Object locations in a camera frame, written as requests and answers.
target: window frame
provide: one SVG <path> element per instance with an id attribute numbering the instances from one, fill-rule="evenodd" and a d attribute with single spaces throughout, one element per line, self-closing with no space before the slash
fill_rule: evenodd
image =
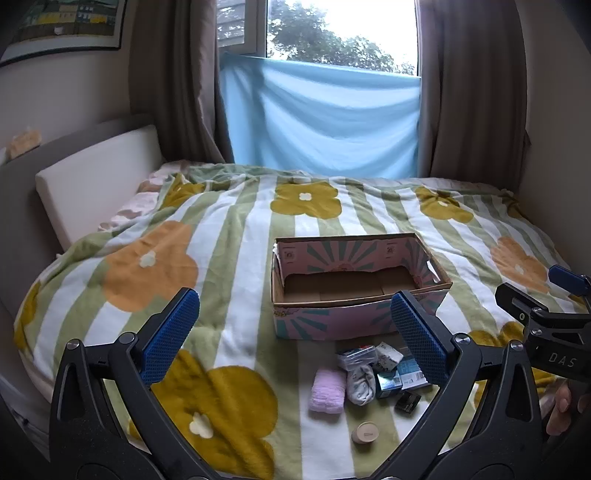
<path id="1" fill-rule="evenodd" d="M 219 47 L 219 51 L 264 58 L 267 56 L 267 0 L 244 3 L 244 42 Z"/>

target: human hand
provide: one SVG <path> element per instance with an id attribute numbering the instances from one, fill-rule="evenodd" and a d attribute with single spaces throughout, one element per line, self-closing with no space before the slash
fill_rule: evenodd
<path id="1" fill-rule="evenodd" d="M 548 435 L 560 435 L 570 427 L 570 404 L 572 402 L 572 394 L 566 382 L 556 391 L 554 410 L 550 414 L 550 420 L 546 425 L 546 433 Z M 582 395 L 577 404 L 579 413 L 583 413 L 587 406 L 591 403 L 591 394 Z"/>

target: small round container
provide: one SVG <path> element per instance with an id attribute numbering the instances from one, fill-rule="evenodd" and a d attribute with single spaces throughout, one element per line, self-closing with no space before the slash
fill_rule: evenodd
<path id="1" fill-rule="evenodd" d="M 360 444 L 371 443 L 378 438 L 378 435 L 378 426 L 371 421 L 366 421 L 353 430 L 351 440 Z"/>

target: brown curtain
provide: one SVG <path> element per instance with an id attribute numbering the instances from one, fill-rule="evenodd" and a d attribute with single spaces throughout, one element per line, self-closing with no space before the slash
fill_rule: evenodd
<path id="1" fill-rule="evenodd" d="M 168 161 L 232 163 L 219 86 L 216 0 L 140 0 L 129 58 L 132 113 L 150 113 Z"/>
<path id="2" fill-rule="evenodd" d="M 421 177 L 515 190 L 527 78 L 514 0 L 417 0 Z"/>

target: metal screw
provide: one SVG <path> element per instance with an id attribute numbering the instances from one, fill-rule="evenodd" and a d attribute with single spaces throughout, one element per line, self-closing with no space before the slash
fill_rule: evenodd
<path id="1" fill-rule="evenodd" d="M 516 352 L 521 352 L 523 350 L 523 343 L 521 343 L 519 340 L 512 340 L 509 342 L 509 345 Z"/>
<path id="2" fill-rule="evenodd" d="M 125 332 L 119 335 L 119 343 L 131 343 L 135 339 L 135 334 L 133 332 Z"/>
<path id="3" fill-rule="evenodd" d="M 458 333 L 454 338 L 456 339 L 456 342 L 461 345 L 468 345 L 468 343 L 472 341 L 472 339 L 465 333 Z"/>
<path id="4" fill-rule="evenodd" d="M 66 343 L 66 348 L 68 350 L 76 350 L 79 346 L 80 346 L 80 341 L 78 340 L 78 338 L 74 338 L 74 339 L 70 340 L 68 343 Z"/>

